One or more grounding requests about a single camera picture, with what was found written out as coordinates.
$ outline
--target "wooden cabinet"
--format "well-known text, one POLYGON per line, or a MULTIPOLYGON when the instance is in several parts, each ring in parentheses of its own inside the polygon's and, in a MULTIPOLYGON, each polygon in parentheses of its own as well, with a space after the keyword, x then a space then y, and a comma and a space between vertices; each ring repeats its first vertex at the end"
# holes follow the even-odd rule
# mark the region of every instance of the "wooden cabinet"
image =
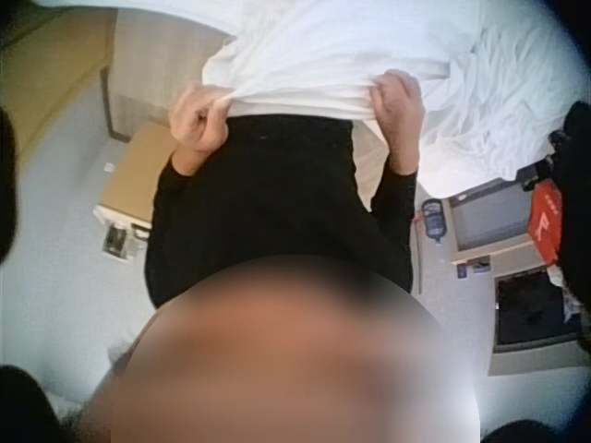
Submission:
POLYGON ((112 56, 116 11, 24 6, 2 40, 2 106, 17 138, 18 164, 112 56))

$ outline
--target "white bedsheet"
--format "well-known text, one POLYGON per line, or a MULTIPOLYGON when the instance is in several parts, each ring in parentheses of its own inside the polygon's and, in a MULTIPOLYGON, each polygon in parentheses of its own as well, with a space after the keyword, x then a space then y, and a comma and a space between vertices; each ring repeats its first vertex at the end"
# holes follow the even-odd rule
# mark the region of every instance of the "white bedsheet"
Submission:
POLYGON ((204 81, 235 89, 232 114, 317 114, 364 120, 372 77, 419 78, 428 111, 419 181, 446 198, 551 152, 547 134, 588 99, 579 54, 534 1, 38 0, 141 7, 235 36, 204 81))

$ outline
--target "black object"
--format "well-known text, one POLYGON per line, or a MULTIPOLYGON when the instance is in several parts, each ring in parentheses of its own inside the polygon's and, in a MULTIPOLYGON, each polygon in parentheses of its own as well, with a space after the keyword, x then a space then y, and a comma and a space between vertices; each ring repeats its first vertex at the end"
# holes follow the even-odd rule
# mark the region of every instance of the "black object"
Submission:
POLYGON ((416 174, 385 162, 372 211, 357 192, 353 124, 297 115, 228 119, 229 137, 192 177, 164 168, 146 281, 156 306, 214 273, 264 257, 336 258, 410 292, 416 174))
POLYGON ((25 371, 0 366, 3 443, 67 441, 51 404, 39 384, 25 371))
POLYGON ((441 203, 441 200, 431 198, 423 203, 421 211, 425 221, 425 234, 428 238, 441 243, 441 238, 447 233, 443 203, 441 203))
POLYGON ((463 280, 468 277, 468 266, 465 263, 459 264, 455 267, 458 274, 458 279, 463 280))

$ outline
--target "blurred region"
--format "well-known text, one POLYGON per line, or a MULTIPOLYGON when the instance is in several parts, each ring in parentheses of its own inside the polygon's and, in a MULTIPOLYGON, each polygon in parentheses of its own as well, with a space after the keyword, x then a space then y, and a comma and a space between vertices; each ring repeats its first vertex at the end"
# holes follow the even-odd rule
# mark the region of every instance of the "blurred region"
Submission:
POLYGON ((365 269, 247 263, 163 306, 123 357, 112 441, 474 441, 470 377, 441 335, 365 269))

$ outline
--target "finger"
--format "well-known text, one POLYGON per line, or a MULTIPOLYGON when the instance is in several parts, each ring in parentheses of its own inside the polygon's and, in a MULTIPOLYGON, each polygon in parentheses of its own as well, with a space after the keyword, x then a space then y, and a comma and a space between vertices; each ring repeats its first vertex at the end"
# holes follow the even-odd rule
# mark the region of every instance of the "finger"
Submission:
POLYGON ((186 131, 194 129, 200 119, 206 118, 211 104, 224 95, 227 95, 227 90, 207 88, 193 90, 184 98, 176 113, 176 125, 186 131))
POLYGON ((373 108, 373 112, 376 116, 383 115, 386 112, 386 109, 380 88, 377 86, 371 86, 369 88, 369 95, 371 96, 371 107, 373 108))
POLYGON ((176 100, 175 105, 171 108, 168 114, 169 120, 172 121, 174 118, 177 118, 181 110, 185 106, 187 99, 201 88, 202 86, 197 81, 187 86, 176 100))
POLYGON ((409 97, 412 97, 414 99, 421 98, 421 87, 418 83, 418 80, 415 77, 411 76, 405 71, 401 71, 400 69, 391 69, 388 72, 392 73, 400 79, 400 81, 403 84, 404 90, 406 91, 409 97))
POLYGON ((219 148, 228 137, 228 126, 226 120, 230 111, 229 100, 218 100, 214 102, 207 114, 205 131, 201 143, 206 149, 219 148))

